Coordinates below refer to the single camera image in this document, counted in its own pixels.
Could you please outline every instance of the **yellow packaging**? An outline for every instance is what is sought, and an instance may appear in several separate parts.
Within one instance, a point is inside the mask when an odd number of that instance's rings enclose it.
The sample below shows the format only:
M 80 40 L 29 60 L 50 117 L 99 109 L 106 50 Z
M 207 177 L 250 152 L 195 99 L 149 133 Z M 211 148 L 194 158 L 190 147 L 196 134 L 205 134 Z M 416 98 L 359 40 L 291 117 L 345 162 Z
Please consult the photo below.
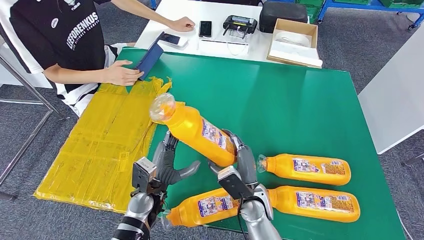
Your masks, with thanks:
M 130 200 L 132 166 L 147 156 L 156 124 L 150 103 L 172 85 L 161 78 L 124 86 L 102 84 L 44 179 L 38 199 L 125 213 Z
M 295 186 L 268 190 L 272 207 L 285 214 L 351 223 L 361 210 L 357 198 L 347 192 Z
M 268 194 L 272 207 L 285 214 L 342 223 L 354 222 L 361 214 L 358 200 L 347 192 L 280 186 L 269 189 Z M 162 221 L 165 228 L 205 225 L 236 216 L 239 204 L 224 188 L 219 188 L 185 199 L 164 213 Z
M 341 186 L 351 180 L 348 162 L 338 158 L 279 154 L 259 155 L 258 171 L 270 172 L 281 178 Z
M 168 126 L 172 135 L 221 167 L 235 163 L 235 149 L 230 137 L 204 119 L 193 107 L 176 104 L 174 96 L 164 93 L 150 106 L 154 122 Z

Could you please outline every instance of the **green crate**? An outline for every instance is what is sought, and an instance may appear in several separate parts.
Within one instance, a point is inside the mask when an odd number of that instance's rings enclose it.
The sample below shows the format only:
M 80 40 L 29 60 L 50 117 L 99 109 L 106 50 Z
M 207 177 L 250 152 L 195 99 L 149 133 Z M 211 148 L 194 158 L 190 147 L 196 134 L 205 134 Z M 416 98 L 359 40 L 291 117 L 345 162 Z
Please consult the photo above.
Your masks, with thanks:
M 309 22 L 313 24 L 320 14 L 321 7 L 320 6 L 312 6 L 312 5 L 305 5 L 307 15 L 309 16 Z
M 424 0 L 418 4 L 410 4 L 406 2 L 393 2 L 393 0 L 379 0 L 383 6 L 389 9 L 419 9 Z
M 296 0 L 297 4 L 302 5 L 308 5 L 308 6 L 314 6 L 314 7 L 321 7 L 324 3 L 324 0 Z
M 334 2 L 367 5 L 370 2 L 370 0 L 334 0 Z

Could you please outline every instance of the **yellow plastic bag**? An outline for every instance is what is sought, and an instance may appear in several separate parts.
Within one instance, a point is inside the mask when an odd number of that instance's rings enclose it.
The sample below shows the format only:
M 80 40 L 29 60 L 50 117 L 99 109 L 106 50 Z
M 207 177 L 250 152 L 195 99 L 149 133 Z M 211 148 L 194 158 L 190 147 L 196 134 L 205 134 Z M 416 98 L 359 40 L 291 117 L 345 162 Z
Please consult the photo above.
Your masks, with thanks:
M 38 186 L 38 199 L 125 213 L 132 165 L 147 156 L 156 123 L 149 117 L 153 99 L 172 82 L 151 77 L 125 87 L 102 84 L 69 134 Z

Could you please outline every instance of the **floor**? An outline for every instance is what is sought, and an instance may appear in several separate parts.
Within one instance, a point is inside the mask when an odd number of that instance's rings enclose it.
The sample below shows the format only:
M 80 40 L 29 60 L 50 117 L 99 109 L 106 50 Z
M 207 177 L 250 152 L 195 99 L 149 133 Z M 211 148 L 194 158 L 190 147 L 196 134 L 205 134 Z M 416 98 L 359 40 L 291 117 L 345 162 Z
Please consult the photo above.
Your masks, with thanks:
M 135 42 L 145 19 L 118 10 L 110 3 L 98 7 L 107 44 Z M 318 53 L 325 68 L 349 71 L 359 93 L 414 31 L 405 15 L 393 12 L 334 9 L 319 25 Z M 0 239 L 110 239 L 121 215 L 72 204 L 37 200 L 31 196 L 43 179 L 77 117 L 55 97 L 40 92 L 70 118 L 52 115 L 23 155 L 0 191 L 19 195 L 15 202 L 0 201 Z M 4 85 L 0 98 L 32 99 L 22 87 Z M 0 170 L 13 158 L 46 109 L 37 105 L 0 103 Z M 424 163 L 401 166 L 401 161 L 424 152 L 424 133 L 405 140 L 379 156 L 393 200 L 415 240 L 424 239 Z M 178 227 L 164 232 L 156 225 L 152 240 L 241 240 L 239 233 L 217 229 Z

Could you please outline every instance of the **bottle neck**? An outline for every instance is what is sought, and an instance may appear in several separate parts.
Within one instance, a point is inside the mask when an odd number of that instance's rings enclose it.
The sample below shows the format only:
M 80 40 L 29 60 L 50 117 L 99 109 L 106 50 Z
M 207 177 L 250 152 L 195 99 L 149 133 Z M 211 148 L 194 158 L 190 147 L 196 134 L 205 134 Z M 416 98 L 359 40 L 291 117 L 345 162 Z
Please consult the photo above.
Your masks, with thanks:
M 277 207 L 277 189 L 268 189 L 269 201 L 273 208 Z
M 180 209 L 178 207 L 172 208 L 170 214 L 168 214 L 166 218 L 171 222 L 172 226 L 183 225 L 181 222 Z
M 276 172 L 277 157 L 269 156 L 266 158 L 266 171 L 270 173 Z
M 185 119 L 184 108 L 185 106 L 176 105 L 175 110 L 170 118 L 163 120 L 162 122 L 166 124 L 168 128 L 182 123 Z

